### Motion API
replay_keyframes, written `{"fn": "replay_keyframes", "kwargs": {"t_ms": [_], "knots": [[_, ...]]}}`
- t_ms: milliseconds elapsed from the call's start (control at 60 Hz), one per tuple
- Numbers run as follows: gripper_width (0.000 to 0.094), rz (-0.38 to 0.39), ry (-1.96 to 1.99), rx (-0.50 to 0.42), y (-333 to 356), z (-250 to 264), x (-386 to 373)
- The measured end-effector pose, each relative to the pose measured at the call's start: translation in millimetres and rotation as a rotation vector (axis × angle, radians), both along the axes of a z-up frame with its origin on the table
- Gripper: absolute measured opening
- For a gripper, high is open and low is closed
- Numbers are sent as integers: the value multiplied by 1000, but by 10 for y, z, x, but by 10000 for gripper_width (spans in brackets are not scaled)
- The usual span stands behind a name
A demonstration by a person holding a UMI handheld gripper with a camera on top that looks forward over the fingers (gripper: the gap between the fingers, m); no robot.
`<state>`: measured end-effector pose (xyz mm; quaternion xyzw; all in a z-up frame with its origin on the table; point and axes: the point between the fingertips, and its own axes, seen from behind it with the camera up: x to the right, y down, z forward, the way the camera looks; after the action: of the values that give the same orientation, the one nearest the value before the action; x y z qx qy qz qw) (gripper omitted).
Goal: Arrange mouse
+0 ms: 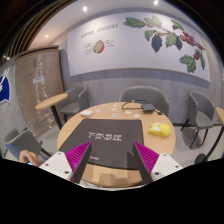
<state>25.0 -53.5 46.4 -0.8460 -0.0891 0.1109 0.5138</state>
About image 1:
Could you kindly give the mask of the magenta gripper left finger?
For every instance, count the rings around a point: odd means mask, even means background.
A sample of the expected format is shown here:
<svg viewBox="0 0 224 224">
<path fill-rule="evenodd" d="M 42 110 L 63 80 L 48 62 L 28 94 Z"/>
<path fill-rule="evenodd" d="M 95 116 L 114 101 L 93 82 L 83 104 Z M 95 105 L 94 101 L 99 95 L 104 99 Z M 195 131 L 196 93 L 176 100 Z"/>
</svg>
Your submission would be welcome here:
<svg viewBox="0 0 224 224">
<path fill-rule="evenodd" d="M 91 142 L 86 142 L 65 153 L 73 172 L 72 181 L 74 183 L 80 182 L 91 152 L 92 144 Z"/>
</svg>

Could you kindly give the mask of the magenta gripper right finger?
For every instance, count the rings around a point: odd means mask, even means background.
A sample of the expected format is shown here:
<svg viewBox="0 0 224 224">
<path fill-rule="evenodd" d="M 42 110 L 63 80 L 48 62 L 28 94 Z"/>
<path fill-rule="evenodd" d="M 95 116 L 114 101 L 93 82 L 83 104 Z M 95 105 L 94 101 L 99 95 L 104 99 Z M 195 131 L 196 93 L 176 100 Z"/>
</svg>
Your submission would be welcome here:
<svg viewBox="0 0 224 224">
<path fill-rule="evenodd" d="M 133 143 L 133 154 L 142 178 L 142 182 L 144 184 L 151 183 L 151 173 L 159 158 L 159 154 L 138 142 Z"/>
</svg>

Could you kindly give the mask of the person's hand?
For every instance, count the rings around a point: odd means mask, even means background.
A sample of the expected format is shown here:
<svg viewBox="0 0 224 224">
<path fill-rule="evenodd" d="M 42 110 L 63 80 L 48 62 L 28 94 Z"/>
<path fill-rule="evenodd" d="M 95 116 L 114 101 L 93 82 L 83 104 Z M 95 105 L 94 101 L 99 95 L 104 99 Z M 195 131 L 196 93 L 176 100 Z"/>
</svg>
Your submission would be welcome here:
<svg viewBox="0 0 224 224">
<path fill-rule="evenodd" d="M 29 161 L 33 166 L 36 167 L 39 167 L 41 165 L 38 156 L 33 152 L 29 152 L 28 150 L 23 150 L 20 152 L 19 161 L 21 163 Z"/>
</svg>

